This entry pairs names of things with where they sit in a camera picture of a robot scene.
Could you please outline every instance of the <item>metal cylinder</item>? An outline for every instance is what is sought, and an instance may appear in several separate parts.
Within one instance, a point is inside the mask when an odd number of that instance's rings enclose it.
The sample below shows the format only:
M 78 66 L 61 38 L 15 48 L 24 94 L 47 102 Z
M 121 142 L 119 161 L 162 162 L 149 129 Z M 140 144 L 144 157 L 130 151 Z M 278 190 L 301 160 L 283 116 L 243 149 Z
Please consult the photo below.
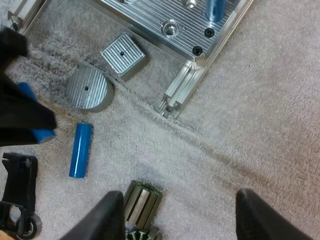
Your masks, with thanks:
M 151 185 L 132 181 L 124 195 L 126 232 L 132 229 L 148 230 L 163 195 Z
M 206 18 L 210 22 L 219 22 L 225 16 L 227 0 L 206 0 Z
M 75 70 L 68 80 L 66 96 L 73 106 L 97 113 L 112 103 L 114 88 L 100 70 L 83 67 Z
M 69 176 L 72 178 L 84 178 L 87 170 L 91 135 L 93 126 L 87 123 L 78 123 L 73 143 L 73 152 Z
M 28 83 L 20 82 L 17 86 L 22 92 L 24 92 L 24 94 L 37 102 L 36 95 L 33 93 Z M 38 144 L 47 142 L 56 136 L 55 131 L 49 129 L 32 129 L 32 133 Z

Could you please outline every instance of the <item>black plastic part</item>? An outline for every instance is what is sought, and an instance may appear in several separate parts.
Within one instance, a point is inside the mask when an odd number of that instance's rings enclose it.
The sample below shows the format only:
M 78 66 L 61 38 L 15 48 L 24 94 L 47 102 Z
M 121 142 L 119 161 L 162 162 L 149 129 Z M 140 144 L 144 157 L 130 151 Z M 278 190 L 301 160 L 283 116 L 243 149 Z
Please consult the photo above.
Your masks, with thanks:
M 60 240 L 125 239 L 124 197 L 110 191 L 71 231 Z
M 200 56 L 203 52 L 204 52 L 204 50 L 203 50 L 202 47 L 200 47 L 200 46 L 195 46 L 195 47 L 192 49 L 192 53 L 193 53 L 195 56 Z
M 3 73 L 15 58 L 27 54 L 23 35 L 9 28 L 0 31 L 0 147 L 37 144 L 31 129 L 57 127 L 55 114 L 25 95 Z
M 208 39 L 212 38 L 215 35 L 215 30 L 211 27 L 204 30 L 204 36 Z
M 238 240 L 312 240 L 250 189 L 237 193 L 235 213 Z
M 34 156 L 16 153 L 4 153 L 3 158 L 8 177 L 0 201 L 0 230 L 20 237 L 30 231 L 35 213 L 38 160 Z M 18 224 L 10 221 L 13 206 L 21 212 Z

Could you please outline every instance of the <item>black clamp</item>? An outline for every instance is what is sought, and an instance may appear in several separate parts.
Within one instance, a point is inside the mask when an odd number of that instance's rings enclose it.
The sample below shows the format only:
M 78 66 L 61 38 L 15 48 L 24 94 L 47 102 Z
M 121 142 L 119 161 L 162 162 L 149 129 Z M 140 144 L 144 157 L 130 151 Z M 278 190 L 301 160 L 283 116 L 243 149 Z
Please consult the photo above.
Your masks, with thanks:
M 38 160 L 34 156 L 4 153 L 2 163 L 8 172 L 2 201 L 0 201 L 0 230 L 29 240 L 41 231 L 41 221 L 35 215 Z M 20 218 L 10 217 L 12 207 L 19 208 Z

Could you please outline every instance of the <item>screw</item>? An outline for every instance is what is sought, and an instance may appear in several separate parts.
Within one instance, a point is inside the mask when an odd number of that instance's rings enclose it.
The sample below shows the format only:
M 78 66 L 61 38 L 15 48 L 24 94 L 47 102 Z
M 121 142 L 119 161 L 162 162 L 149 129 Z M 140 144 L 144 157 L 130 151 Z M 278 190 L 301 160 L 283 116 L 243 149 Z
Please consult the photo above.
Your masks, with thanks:
M 215 35 L 215 30 L 213 28 L 207 28 L 206 30 L 204 30 L 204 36 L 206 38 L 212 38 Z
M 202 47 L 200 46 L 195 46 L 193 49 L 192 49 L 192 53 L 196 56 L 200 56 L 202 53 L 203 53 L 203 49 Z

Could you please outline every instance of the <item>round aluminum disc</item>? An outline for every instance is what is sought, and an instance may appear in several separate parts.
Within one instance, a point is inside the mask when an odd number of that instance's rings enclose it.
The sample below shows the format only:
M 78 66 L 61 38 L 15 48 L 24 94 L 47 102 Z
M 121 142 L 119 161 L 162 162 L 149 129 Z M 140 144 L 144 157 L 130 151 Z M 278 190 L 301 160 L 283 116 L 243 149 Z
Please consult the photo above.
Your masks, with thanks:
M 111 104 L 114 89 L 101 71 L 84 67 L 72 74 L 67 83 L 66 96 L 77 108 L 100 112 Z

